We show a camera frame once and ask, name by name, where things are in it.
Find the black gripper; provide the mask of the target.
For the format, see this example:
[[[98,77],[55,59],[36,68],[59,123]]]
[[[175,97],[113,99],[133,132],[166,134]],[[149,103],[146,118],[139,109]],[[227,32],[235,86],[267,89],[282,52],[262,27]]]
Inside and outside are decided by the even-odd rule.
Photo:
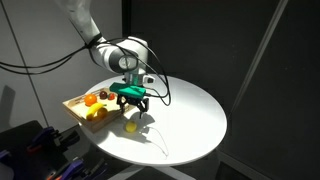
[[[133,98],[125,95],[119,95],[117,97],[117,105],[120,108],[121,114],[124,114],[126,111],[126,104],[134,105],[140,110],[140,117],[143,116],[149,110],[149,100],[148,99],[139,99]]]

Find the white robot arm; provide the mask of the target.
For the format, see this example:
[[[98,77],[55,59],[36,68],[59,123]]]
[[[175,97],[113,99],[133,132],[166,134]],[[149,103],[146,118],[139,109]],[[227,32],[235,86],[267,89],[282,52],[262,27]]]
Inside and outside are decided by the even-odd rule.
[[[93,62],[113,73],[124,75],[123,83],[110,86],[110,90],[118,94],[117,104],[121,111],[124,111],[125,104],[130,104],[136,106],[140,114],[147,112],[149,99],[145,98],[144,85],[155,80],[146,72],[147,42],[132,36],[121,38],[119,42],[106,40],[91,16],[91,0],[55,1],[84,40]]]

